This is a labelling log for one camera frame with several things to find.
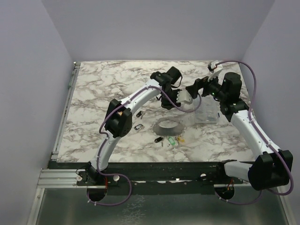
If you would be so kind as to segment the yellow key tag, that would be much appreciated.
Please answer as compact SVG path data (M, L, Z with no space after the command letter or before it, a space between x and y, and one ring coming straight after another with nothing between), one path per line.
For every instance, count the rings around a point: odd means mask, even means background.
M182 137L177 137L177 141L180 142L180 143L184 143L185 142L185 140Z

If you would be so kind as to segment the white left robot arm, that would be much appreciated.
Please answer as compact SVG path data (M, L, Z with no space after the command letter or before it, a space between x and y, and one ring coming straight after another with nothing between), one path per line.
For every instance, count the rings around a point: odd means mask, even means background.
M113 99L109 103L105 119L99 128L99 133L104 135L104 139L95 159L90 162L94 169L87 174L91 184L98 185L103 181L102 171L107 168L115 146L132 129L133 115L145 103L160 94L162 108L170 110L181 106L181 103L177 102L180 89L175 89L174 86L181 78L181 72L175 67L171 67L165 73L154 72L150 79L133 94L122 100Z

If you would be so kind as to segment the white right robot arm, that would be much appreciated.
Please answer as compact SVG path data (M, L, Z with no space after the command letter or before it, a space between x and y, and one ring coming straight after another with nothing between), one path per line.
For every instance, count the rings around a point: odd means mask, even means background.
M205 77L186 87L192 98L202 90L202 97L211 95L219 101L221 113L238 129L255 158L252 163L225 161L224 167L215 172L216 180L226 183L232 177L239 178L257 191L290 184L293 155L289 150L281 150L262 131L240 98L241 87L241 76L233 72L225 74L222 84L216 77Z

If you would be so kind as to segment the green key tag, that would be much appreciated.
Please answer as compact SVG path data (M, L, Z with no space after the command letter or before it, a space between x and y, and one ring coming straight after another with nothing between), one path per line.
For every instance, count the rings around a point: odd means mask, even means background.
M172 137L168 137L167 140L169 141L169 143L174 146L176 144L176 141L172 138Z

